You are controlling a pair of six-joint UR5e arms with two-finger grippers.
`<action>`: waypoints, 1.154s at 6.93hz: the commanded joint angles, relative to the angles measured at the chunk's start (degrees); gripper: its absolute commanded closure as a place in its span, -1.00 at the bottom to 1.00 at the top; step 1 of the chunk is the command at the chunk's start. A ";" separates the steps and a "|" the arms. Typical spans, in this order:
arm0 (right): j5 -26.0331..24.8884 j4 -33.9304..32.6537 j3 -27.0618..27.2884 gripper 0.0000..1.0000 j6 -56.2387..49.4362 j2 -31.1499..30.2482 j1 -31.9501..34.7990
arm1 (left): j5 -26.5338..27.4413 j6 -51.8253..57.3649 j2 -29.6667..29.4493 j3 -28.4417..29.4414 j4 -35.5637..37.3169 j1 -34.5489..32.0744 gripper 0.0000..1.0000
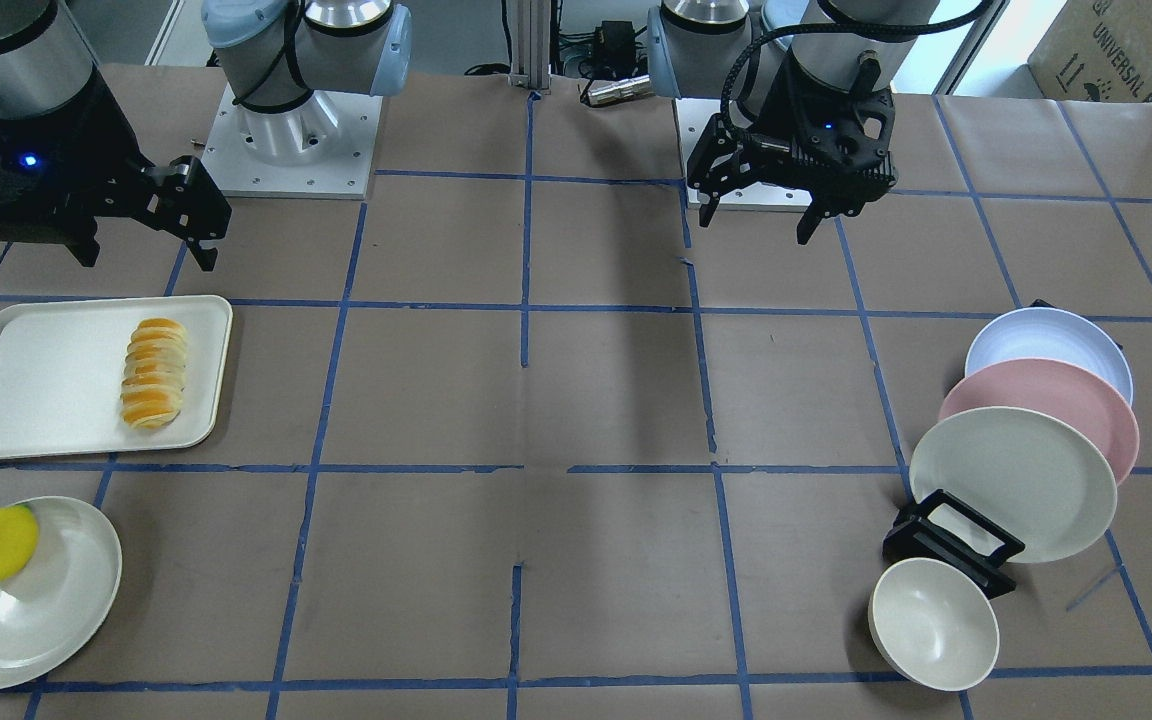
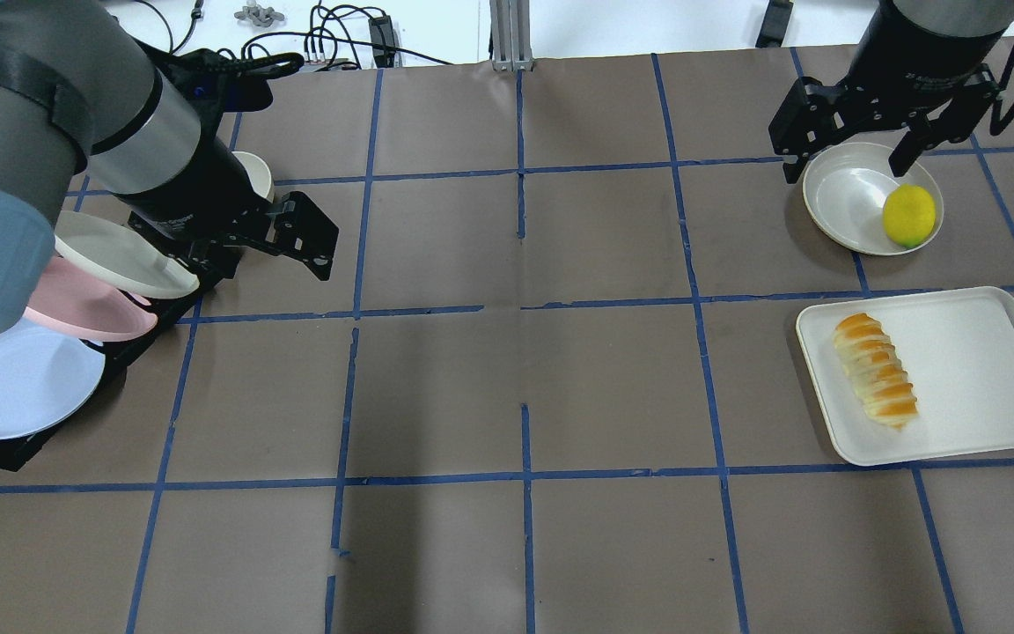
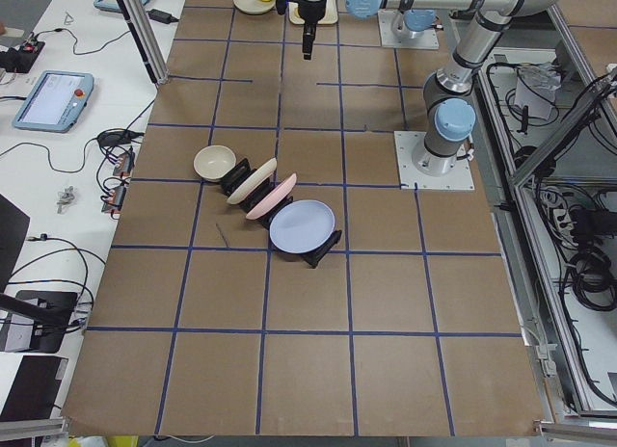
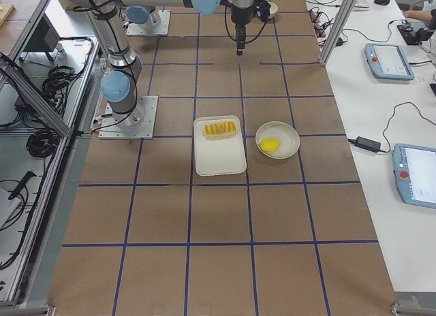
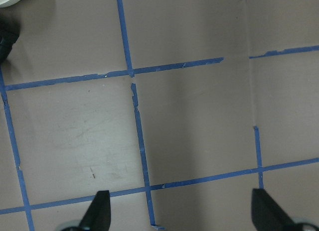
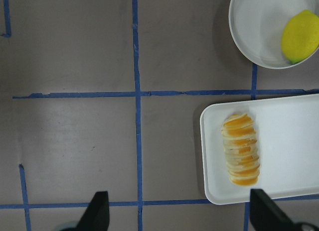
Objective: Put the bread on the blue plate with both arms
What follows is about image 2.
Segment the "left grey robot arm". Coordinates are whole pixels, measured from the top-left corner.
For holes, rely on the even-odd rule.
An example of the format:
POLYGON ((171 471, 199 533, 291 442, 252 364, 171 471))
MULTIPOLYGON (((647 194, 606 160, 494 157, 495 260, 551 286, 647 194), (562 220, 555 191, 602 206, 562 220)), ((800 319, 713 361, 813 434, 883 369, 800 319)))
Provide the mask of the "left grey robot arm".
POLYGON ((166 255, 230 278, 213 257, 248 246, 331 276, 339 230, 309 197, 270 203, 218 139, 222 113, 270 104, 301 55, 176 56, 141 43, 97 1, 0 1, 0 333, 23 316, 78 173, 130 208, 166 255))

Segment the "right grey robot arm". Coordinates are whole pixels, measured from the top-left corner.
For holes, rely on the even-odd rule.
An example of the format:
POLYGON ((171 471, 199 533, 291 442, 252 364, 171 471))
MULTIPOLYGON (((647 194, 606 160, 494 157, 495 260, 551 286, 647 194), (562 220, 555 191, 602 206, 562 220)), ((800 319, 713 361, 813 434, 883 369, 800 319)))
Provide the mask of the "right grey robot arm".
POLYGON ((1001 97, 1014 65, 995 76, 986 57, 1013 23, 1014 1, 881 1, 848 73, 834 85, 798 77, 778 107, 768 132, 785 180, 857 134, 904 131, 889 158, 896 177, 965 140, 986 114, 1001 134, 1014 120, 1001 97))

